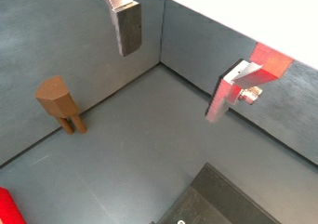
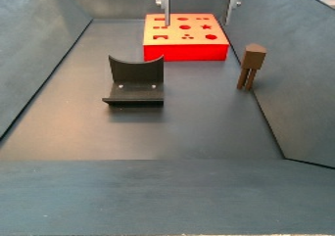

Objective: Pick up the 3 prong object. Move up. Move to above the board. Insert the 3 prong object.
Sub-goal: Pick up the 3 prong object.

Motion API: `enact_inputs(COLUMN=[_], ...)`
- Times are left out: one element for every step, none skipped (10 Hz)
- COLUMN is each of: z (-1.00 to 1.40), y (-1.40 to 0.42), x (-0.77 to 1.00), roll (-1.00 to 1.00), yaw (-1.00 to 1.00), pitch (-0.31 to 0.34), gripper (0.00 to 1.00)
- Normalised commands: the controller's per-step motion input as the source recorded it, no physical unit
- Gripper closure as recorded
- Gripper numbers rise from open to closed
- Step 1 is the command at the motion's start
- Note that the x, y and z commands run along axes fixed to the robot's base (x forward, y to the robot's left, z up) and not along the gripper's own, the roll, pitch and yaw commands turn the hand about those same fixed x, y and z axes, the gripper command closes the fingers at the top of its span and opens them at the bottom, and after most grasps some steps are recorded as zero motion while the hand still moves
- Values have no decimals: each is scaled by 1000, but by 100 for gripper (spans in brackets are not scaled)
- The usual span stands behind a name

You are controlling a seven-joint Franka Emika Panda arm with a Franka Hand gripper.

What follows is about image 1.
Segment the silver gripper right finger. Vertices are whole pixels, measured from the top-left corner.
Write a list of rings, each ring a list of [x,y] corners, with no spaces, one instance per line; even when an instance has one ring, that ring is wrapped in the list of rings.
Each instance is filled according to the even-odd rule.
[[[205,119],[216,123],[228,110],[240,100],[252,105],[261,94],[257,86],[243,86],[237,84],[237,79],[247,79],[247,76],[256,72],[260,66],[240,59],[235,65],[220,76],[215,87],[212,99],[205,112]]]

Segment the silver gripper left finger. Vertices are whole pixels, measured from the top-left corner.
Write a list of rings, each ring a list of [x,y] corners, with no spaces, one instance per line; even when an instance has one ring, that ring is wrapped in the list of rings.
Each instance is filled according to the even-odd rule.
[[[127,57],[141,46],[141,5],[135,0],[104,0],[114,26],[118,54]]]

